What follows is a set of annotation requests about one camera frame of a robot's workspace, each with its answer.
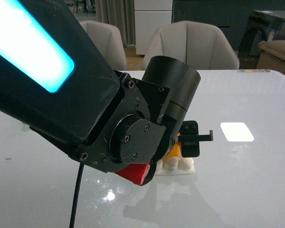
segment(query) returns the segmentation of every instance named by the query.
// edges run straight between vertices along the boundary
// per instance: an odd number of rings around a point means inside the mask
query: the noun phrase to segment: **beige chair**
[[[127,70],[124,46],[116,26],[93,20],[80,24],[113,70]]]
[[[181,60],[196,70],[238,69],[239,60],[216,26],[180,21],[158,28],[144,56],[145,70],[153,56]]]

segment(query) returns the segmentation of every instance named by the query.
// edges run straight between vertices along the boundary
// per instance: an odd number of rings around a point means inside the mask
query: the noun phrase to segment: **black metal bracket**
[[[184,121],[180,128],[178,142],[181,143],[181,154],[184,158],[193,158],[200,155],[200,142],[213,141],[213,131],[199,135],[199,126],[196,121]]]

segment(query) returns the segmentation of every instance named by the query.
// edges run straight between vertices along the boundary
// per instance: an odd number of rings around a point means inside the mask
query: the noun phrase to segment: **white toy block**
[[[166,157],[157,162],[155,176],[193,175],[195,174],[193,158]]]

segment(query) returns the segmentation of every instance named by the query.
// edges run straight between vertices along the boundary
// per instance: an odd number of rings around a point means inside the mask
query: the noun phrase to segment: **glossy table surface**
[[[140,187],[85,167],[77,228],[285,228],[285,76],[199,71],[186,120],[199,133],[193,176]],[[143,72],[130,72],[141,78]],[[221,123],[245,123],[252,142],[229,142]],[[0,228],[66,228],[79,163],[0,112]]]

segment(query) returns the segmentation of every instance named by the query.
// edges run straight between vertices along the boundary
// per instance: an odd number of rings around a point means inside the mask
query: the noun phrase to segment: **red part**
[[[130,164],[123,170],[116,172],[116,174],[132,181],[134,184],[142,185],[149,169],[149,164]]]

